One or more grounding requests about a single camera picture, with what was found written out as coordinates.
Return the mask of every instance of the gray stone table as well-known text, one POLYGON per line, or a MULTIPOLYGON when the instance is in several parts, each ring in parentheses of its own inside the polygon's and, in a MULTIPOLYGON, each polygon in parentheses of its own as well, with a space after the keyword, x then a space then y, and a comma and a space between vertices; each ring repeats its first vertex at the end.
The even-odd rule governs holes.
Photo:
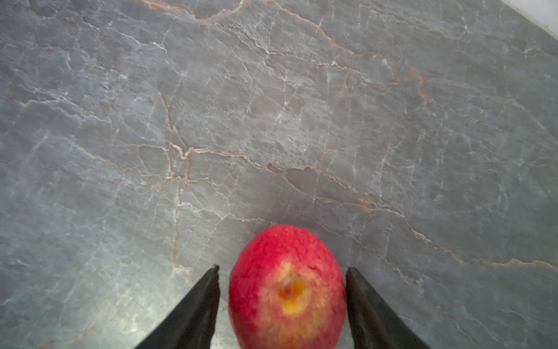
MULTIPOLYGON (((497 0, 4 0, 0 347, 133 348, 259 231, 433 349, 558 347, 558 42, 497 0)), ((350 348, 345 326, 339 348, 350 348)))

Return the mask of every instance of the apple skin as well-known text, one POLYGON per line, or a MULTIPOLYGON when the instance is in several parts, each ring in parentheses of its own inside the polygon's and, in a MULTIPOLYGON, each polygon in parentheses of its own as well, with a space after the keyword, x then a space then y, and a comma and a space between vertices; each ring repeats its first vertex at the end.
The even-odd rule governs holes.
POLYGON ((229 316, 242 349, 333 349, 346 308, 335 257, 306 229, 262 231, 230 273, 229 316))

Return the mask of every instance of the apple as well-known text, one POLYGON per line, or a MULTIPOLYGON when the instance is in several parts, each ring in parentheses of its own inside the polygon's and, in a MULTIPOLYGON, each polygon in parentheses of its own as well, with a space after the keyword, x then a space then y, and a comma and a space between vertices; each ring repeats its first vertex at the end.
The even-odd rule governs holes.
POLYGON ((333 349, 346 308, 339 264, 306 229, 262 231, 230 273, 229 316, 242 349, 333 349))

